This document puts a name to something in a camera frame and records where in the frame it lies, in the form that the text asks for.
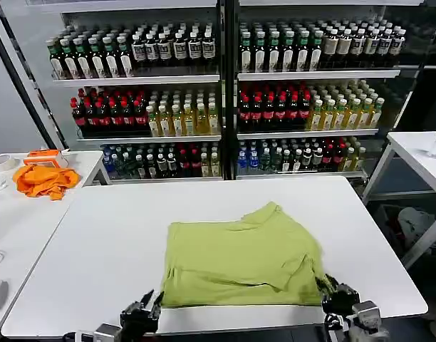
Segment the table leg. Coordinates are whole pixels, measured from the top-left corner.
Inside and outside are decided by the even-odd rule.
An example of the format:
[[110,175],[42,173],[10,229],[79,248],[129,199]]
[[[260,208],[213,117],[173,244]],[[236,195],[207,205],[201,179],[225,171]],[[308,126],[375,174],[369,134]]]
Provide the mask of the table leg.
[[376,165],[375,171],[373,171],[372,177],[368,181],[367,186],[365,187],[362,194],[362,202],[363,204],[367,204],[368,197],[371,193],[371,190],[379,183],[381,180],[381,176],[385,172],[386,168],[389,166],[390,161],[392,160],[395,154],[394,149],[392,149],[392,145],[389,144],[381,157],[380,161]]
[[410,248],[410,250],[402,258],[402,264],[406,269],[409,269],[418,260],[427,249],[436,241],[436,221],[430,228],[420,237],[419,240]]

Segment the display shelf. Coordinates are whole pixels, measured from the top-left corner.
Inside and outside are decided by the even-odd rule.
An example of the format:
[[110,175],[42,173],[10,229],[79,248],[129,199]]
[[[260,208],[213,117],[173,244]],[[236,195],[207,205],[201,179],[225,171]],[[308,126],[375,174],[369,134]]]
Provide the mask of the display shelf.
[[273,175],[238,175],[236,180],[253,180],[253,179],[266,179],[278,177],[302,177],[302,176],[344,176],[346,178],[366,178],[367,175],[364,171],[349,171],[349,172],[287,172],[276,173]]
[[307,138],[307,137],[348,137],[351,135],[375,135],[377,128],[365,130],[302,130],[293,132],[272,132],[272,133],[238,133],[238,140],[251,139],[284,139],[284,138]]
[[150,144],[150,143],[193,143],[202,141],[220,141],[221,135],[192,135],[186,137],[143,137],[143,138],[98,138],[77,139],[85,145],[114,145],[114,144]]
[[335,5],[335,6],[418,6],[423,0],[240,0],[240,6],[318,6],[318,5]]
[[332,71],[293,71],[278,73],[239,73],[239,81],[277,80],[328,80],[347,78],[394,78],[400,75],[399,69],[387,70],[332,70]]
[[119,184],[140,184],[140,183],[175,183],[175,182],[213,182],[223,180],[223,177],[188,177],[188,178],[165,178],[154,180],[112,180],[111,183]]
[[55,86],[62,87],[96,87],[96,86],[131,86],[142,84],[178,84],[178,83],[214,83],[219,75],[182,75],[182,76],[148,76],[119,78],[89,78],[80,80],[54,80]]

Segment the green shirt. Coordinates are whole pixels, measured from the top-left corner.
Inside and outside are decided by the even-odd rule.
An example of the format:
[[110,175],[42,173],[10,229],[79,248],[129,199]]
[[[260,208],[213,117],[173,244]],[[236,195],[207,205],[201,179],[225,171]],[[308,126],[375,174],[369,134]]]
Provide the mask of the green shirt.
[[325,281],[318,242],[270,202],[235,222],[172,223],[164,307],[321,305]]

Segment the white table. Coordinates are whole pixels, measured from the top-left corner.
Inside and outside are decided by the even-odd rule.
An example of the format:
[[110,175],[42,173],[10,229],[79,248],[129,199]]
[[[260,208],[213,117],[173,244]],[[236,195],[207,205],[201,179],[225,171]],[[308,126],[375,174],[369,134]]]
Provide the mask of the white table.
[[[114,185],[78,193],[1,333],[46,338],[118,324],[128,304],[160,288],[171,222],[237,220],[268,201],[280,204],[317,238],[326,271],[359,291],[363,301],[379,305],[383,317],[427,311],[344,177]],[[308,323],[323,323],[321,308],[203,306],[163,309],[158,333]]]
[[12,175],[23,166],[21,159],[26,154],[11,155],[20,159],[20,163],[4,173],[9,185],[0,191],[0,252],[4,255],[0,263],[0,280],[9,283],[9,297],[0,310],[0,328],[77,189],[91,184],[100,173],[104,183],[110,182],[101,151],[65,152],[69,167],[81,176],[80,182],[66,190],[61,201],[51,201],[49,196],[30,198],[18,192],[12,181]]
[[[395,153],[436,192],[436,158],[428,157],[426,153],[433,146],[436,132],[389,133],[388,139],[389,145],[376,165],[375,171],[363,193],[362,201],[365,204],[368,202],[372,191],[381,180]],[[410,268],[435,241],[436,221],[402,258],[402,263],[405,267],[407,269]]]

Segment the orange towel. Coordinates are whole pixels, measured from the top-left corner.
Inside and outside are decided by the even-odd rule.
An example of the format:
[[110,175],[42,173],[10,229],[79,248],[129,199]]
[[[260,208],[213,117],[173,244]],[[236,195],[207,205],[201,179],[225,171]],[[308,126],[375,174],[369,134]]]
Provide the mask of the orange towel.
[[61,200],[67,188],[75,187],[79,175],[72,169],[29,165],[18,169],[12,180],[26,196],[50,195],[54,201]]

